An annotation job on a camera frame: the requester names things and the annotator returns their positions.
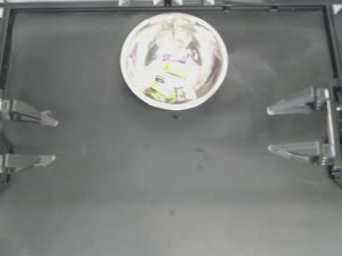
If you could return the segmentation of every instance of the black frame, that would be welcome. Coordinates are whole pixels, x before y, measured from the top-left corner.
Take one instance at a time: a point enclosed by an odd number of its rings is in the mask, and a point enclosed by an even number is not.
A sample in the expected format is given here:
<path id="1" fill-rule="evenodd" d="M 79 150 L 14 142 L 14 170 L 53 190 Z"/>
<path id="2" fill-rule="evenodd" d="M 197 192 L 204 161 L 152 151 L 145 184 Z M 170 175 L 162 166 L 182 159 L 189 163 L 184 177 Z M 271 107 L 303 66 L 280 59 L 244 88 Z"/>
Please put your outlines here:
<path id="1" fill-rule="evenodd" d="M 0 34 L 0 97 L 6 91 L 7 69 L 11 52 L 11 37 L 14 16 L 19 11 L 192 11 L 192 10 L 224 10 L 228 12 L 311 12 L 321 11 L 324 14 L 324 24 L 327 31 L 328 46 L 331 52 L 331 61 L 333 68 L 333 77 L 336 84 L 332 87 L 342 85 L 342 55 L 340 49 L 340 41 L 337 35 L 335 10 L 332 4 L 237 4 L 222 3 L 217 6 L 172 6 L 173 1 L 165 0 L 165 6 L 148 7 L 133 6 L 120 7 L 118 2 L 65 2 L 65 3 L 5 3 L 0 8 L 5 10 L 3 27 Z M 335 115 L 335 123 L 340 124 L 340 116 Z M 340 138 L 340 127 L 336 127 L 336 137 Z M 337 143 L 339 158 L 337 162 L 342 163 L 341 144 Z"/>

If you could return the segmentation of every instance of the dark gray panel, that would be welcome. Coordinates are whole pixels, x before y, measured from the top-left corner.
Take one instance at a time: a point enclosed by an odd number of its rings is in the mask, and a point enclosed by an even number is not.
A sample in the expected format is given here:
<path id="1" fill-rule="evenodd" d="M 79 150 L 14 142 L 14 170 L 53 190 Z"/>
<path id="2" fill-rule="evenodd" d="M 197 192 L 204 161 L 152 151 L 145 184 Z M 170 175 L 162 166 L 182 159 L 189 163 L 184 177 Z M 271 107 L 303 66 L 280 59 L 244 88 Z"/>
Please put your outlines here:
<path id="1" fill-rule="evenodd" d="M 321 168 L 269 143 L 324 135 L 324 116 L 267 106 L 333 80 L 323 15 L 197 12 L 230 52 L 226 82 L 186 112 L 150 108 L 120 70 L 153 13 L 21 13 L 9 96 L 50 108 L 54 129 L 7 123 L 25 153 L 57 153 L 0 194 L 3 255 L 333 255 L 342 196 Z"/>

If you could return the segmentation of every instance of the gray surface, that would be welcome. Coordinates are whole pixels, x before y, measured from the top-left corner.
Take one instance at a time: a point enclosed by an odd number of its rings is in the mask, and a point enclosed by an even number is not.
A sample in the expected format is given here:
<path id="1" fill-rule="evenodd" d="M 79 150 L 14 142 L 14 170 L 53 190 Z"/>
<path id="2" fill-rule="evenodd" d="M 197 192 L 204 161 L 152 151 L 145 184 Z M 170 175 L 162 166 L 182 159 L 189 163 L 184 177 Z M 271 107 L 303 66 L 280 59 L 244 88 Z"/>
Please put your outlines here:
<path id="1" fill-rule="evenodd" d="M 267 151 L 325 130 L 321 115 L 265 111 L 331 84 L 321 13 L 197 15 L 232 66 L 220 93 L 178 116 L 141 102 L 120 72 L 124 40 L 150 13 L 17 16 L 9 95 L 51 108 L 61 126 L 6 129 L 18 152 L 59 159 L 0 194 L 2 255 L 341 253 L 342 191 L 321 168 Z"/>

